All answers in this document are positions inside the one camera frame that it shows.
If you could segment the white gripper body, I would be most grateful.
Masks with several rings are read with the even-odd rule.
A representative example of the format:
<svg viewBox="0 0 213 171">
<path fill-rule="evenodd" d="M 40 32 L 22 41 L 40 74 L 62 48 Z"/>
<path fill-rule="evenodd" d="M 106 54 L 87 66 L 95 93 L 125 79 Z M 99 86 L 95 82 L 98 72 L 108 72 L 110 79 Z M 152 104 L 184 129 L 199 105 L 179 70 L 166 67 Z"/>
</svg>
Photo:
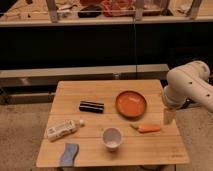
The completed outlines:
<svg viewBox="0 0 213 171">
<path fill-rule="evenodd" d="M 167 108 L 179 109 L 185 104 L 186 97 L 180 95 L 170 86 L 165 86 L 162 93 L 162 100 Z"/>
</svg>

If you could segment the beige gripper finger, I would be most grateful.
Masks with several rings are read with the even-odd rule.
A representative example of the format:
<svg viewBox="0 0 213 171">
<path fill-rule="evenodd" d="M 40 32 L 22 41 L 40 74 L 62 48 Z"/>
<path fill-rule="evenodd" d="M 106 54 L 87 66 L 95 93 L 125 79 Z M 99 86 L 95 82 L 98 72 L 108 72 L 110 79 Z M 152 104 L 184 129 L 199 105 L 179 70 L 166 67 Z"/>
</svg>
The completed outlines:
<svg viewBox="0 0 213 171">
<path fill-rule="evenodd" d="M 170 125 L 173 120 L 175 119 L 175 116 L 176 116 L 176 110 L 175 109 L 168 109 L 168 108 L 165 108 L 164 109 L 164 124 L 165 125 Z"/>
</svg>

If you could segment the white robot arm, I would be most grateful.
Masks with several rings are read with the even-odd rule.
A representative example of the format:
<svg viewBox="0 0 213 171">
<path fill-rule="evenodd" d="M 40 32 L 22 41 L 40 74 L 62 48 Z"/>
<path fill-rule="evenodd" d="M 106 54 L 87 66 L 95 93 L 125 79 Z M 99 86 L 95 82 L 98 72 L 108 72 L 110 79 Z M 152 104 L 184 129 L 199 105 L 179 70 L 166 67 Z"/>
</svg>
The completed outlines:
<svg viewBox="0 0 213 171">
<path fill-rule="evenodd" d="M 209 84 L 209 77 L 209 66 L 203 61 L 192 61 L 168 71 L 168 85 L 162 92 L 165 125 L 173 122 L 176 110 L 180 109 L 187 99 L 213 113 L 213 85 Z"/>
</svg>

